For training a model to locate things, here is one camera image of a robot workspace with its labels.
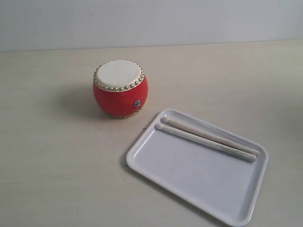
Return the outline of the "white drumstick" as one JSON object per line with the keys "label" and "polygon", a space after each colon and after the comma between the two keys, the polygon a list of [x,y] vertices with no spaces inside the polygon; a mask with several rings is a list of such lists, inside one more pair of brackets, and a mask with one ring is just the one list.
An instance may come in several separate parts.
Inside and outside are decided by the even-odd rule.
{"label": "white drumstick", "polygon": [[258,150],[256,150],[256,149],[253,149],[253,148],[244,146],[242,144],[233,142],[231,140],[228,140],[228,139],[225,139],[225,138],[213,135],[213,134],[208,133],[206,131],[203,131],[201,129],[192,127],[192,126],[190,126],[190,125],[188,125],[188,124],[186,124],[184,122],[177,121],[175,119],[171,119],[171,118],[169,118],[167,116],[162,117],[162,121],[164,122],[164,125],[167,125],[167,126],[170,126],[170,127],[173,127],[173,128],[176,128],[176,129],[179,129],[179,130],[191,133],[191,134],[194,134],[196,136],[199,136],[199,137],[211,140],[211,141],[215,141],[217,143],[226,145],[228,147],[239,149],[241,151],[244,151],[244,152],[256,155],[257,157],[260,155],[260,152]]}
{"label": "white drumstick", "polygon": [[230,154],[230,155],[245,159],[249,162],[255,162],[257,160],[256,155],[241,151],[239,149],[228,147],[226,145],[223,145],[223,144],[217,143],[215,141],[211,141],[211,140],[196,136],[194,134],[191,134],[191,133],[188,133],[188,132],[185,132],[185,131],[182,131],[182,130],[179,130],[179,129],[176,129],[176,128],[173,128],[173,127],[170,127],[170,126],[167,126],[167,125],[164,125],[162,123],[156,124],[156,128],[158,130],[163,130],[163,131],[168,132],[170,134],[173,134],[175,136],[182,137],[184,139],[196,142],[198,144],[202,144],[204,146],[222,151],[226,154]]}

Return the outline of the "small red drum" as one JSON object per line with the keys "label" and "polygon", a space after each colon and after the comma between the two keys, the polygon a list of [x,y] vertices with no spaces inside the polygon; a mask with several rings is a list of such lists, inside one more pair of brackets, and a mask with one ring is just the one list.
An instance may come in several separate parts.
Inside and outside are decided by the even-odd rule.
{"label": "small red drum", "polygon": [[143,108],[148,97],[147,77],[142,66],[134,61],[108,61],[93,74],[93,94],[105,113],[126,118]]}

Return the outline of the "white plastic tray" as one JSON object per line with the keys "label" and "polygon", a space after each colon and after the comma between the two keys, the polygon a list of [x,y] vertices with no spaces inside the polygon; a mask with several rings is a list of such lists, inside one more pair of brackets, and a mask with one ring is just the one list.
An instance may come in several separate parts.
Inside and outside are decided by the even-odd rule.
{"label": "white plastic tray", "polygon": [[[156,128],[166,116],[260,152],[255,162],[225,154]],[[176,109],[165,109],[126,155],[128,166],[232,227],[249,223],[268,162],[259,144]]]}

